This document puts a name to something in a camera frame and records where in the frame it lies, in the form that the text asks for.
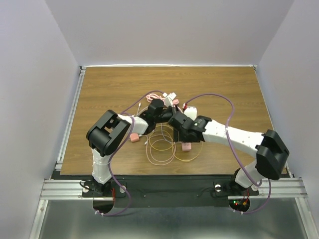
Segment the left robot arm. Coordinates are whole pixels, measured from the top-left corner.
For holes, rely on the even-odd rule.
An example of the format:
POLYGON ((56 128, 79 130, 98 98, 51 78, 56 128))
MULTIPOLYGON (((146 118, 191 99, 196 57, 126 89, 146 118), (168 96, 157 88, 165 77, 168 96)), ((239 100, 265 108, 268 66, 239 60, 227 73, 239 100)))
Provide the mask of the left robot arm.
POLYGON ((168 122, 177 106, 166 106, 164 101, 154 99, 146 110, 136 116, 124 116, 113 110, 106 111, 88 130, 86 138, 93 155, 93 171, 89 189, 99 196, 106 196, 111 191, 111 156, 116 153, 130 134, 148 135, 158 123, 168 122))

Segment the pink charger plug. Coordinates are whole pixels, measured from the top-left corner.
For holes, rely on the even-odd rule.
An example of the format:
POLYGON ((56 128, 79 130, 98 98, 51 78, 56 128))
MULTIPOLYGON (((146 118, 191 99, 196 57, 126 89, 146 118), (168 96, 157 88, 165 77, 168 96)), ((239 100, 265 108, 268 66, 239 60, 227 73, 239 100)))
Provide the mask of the pink charger plug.
POLYGON ((130 134, 130 141, 132 143, 138 142, 139 140, 140 140, 140 137, 139 137, 139 135, 137 133, 130 134))

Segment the pink power strip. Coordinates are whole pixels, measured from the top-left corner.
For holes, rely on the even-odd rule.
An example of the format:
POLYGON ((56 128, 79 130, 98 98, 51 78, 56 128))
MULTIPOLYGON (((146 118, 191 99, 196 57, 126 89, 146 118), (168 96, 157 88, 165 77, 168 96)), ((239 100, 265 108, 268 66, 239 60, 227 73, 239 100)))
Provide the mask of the pink power strip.
POLYGON ((182 142, 181 143, 181 149, 183 152, 189 152, 192 149, 191 143, 190 142, 182 142))

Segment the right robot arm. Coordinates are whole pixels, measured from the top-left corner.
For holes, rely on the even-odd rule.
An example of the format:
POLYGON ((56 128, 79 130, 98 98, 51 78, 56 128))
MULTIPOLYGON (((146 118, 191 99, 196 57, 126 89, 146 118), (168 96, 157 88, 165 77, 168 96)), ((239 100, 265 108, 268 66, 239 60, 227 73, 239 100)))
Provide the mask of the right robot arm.
POLYGON ((229 182, 234 194, 241 194, 262 179, 279 180, 290 154, 278 133, 270 129, 266 133, 249 132, 204 116, 192 120, 180 112, 168 124, 178 131, 182 141, 219 143, 229 146, 233 153, 239 150, 255 158, 247 166, 239 163, 239 171, 229 182))

